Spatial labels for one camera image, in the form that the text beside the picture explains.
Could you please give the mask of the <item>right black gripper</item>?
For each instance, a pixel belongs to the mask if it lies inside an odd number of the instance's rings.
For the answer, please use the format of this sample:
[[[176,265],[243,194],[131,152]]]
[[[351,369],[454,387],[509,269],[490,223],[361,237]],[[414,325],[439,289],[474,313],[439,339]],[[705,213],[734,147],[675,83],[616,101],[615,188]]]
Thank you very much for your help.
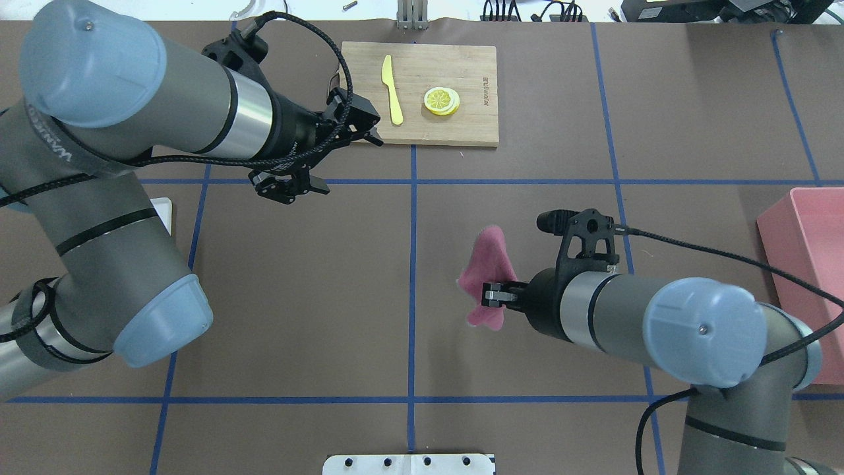
[[[481,305],[489,309],[521,309],[528,323],[537,332],[572,342],[560,320],[562,292],[553,268],[537,273],[527,282],[484,282]]]

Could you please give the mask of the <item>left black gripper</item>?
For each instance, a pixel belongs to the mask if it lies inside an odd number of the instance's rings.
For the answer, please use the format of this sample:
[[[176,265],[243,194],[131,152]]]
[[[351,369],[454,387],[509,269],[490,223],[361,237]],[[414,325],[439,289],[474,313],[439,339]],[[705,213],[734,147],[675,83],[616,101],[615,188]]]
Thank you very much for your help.
[[[269,172],[253,170],[249,174],[251,186],[258,196],[277,203],[291,205],[301,195],[318,193],[328,195],[326,181],[311,174],[305,166],[298,168],[301,160],[295,157],[322,142],[329,147],[347,147],[356,141],[383,146],[377,132],[380,115],[370,100],[335,87],[326,97],[322,111],[311,111],[283,94],[273,92],[276,125],[269,148],[269,158],[278,163],[269,166]]]

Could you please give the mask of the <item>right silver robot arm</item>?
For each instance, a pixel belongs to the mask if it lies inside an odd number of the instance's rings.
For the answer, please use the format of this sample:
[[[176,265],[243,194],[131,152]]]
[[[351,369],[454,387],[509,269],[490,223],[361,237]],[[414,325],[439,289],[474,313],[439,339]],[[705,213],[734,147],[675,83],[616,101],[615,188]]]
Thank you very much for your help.
[[[787,456],[792,393],[819,372],[820,346],[763,365],[766,352],[810,328],[745,289],[597,271],[558,286],[548,269],[528,283],[482,278],[466,290],[483,311],[522,312],[543,334],[690,385],[679,474],[842,473]]]

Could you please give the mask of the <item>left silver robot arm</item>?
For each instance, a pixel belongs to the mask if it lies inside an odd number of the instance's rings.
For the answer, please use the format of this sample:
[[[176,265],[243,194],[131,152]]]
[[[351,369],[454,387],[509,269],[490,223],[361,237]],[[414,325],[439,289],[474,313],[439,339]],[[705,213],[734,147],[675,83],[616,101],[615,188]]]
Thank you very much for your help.
[[[274,19],[313,31],[346,85],[324,111],[277,93],[258,31]],[[51,1],[20,51],[23,97],[2,111],[2,205],[42,226],[66,273],[2,307],[2,401],[117,355],[130,367],[169,357],[211,327],[196,274],[136,172],[183,162],[241,166],[257,195],[290,204],[328,193],[311,173],[336,148],[380,146],[380,116],[353,92],[322,30],[270,11],[194,51],[90,1]]]

